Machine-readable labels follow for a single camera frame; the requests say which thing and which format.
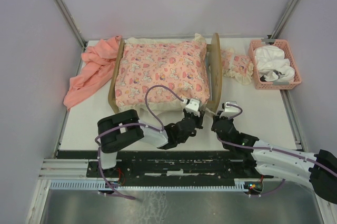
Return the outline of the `pink unicorn print mattress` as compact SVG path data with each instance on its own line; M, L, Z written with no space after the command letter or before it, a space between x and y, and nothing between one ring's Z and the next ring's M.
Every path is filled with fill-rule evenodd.
M180 99L191 98L205 105L211 95L206 50L200 34L183 42L127 39L115 84L119 112L149 107L160 114L180 110Z

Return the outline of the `wooden striped pet bed frame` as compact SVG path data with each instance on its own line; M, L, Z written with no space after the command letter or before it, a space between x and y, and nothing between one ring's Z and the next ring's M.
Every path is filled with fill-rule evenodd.
M110 88L108 91L108 104L112 108L113 112L118 113L119 108L116 104L115 84L118 76L118 70L121 59L124 53L125 41L121 39L117 58L115 61L115 67L113 76L111 79ZM210 98L205 104L205 107L212 112L216 112L220 104L222 93L222 63L221 63L221 46L218 33L214 33L211 39L211 43L207 44L207 56L206 56L206 71L208 74L209 86L210 86Z

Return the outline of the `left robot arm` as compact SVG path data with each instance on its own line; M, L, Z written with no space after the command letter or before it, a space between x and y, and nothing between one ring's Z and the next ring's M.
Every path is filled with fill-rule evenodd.
M134 109L105 117L98 121L98 170L106 177L116 172L117 153L141 141L157 149L172 149L185 143L189 137L196 135L197 129L202 129L204 111L198 115L183 110L184 118L176 123L170 123L161 130L151 125L141 123Z

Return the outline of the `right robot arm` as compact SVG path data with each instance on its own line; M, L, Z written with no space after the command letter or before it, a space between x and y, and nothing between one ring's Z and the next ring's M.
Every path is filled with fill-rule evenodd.
M223 147L241 155L242 173L273 176L312 189L320 198L336 204L336 157L321 149L317 154L275 146L257 137L241 133L234 119L214 115L211 131Z

